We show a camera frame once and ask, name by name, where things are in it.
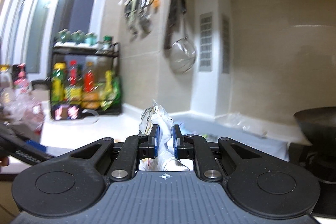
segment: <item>black pan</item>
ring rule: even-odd
[[[317,151],[336,157],[336,107],[302,110],[294,117]]]

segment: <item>vent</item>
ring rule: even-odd
[[[230,21],[222,15],[223,70],[230,73]]]
[[[212,14],[201,15],[201,47],[199,49],[199,71],[211,71],[212,57]]]

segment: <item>phone screen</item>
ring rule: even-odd
[[[59,120],[76,120],[81,117],[82,109],[80,105],[55,105],[52,107],[53,118]]]

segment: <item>plastic bag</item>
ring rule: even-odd
[[[160,142],[157,157],[140,161],[139,170],[146,171],[189,171],[180,160],[177,160],[168,148],[167,143],[172,143],[173,119],[161,105],[153,100],[153,106],[145,109],[141,115],[142,122],[139,124],[140,134],[149,134],[153,124],[160,127]]]

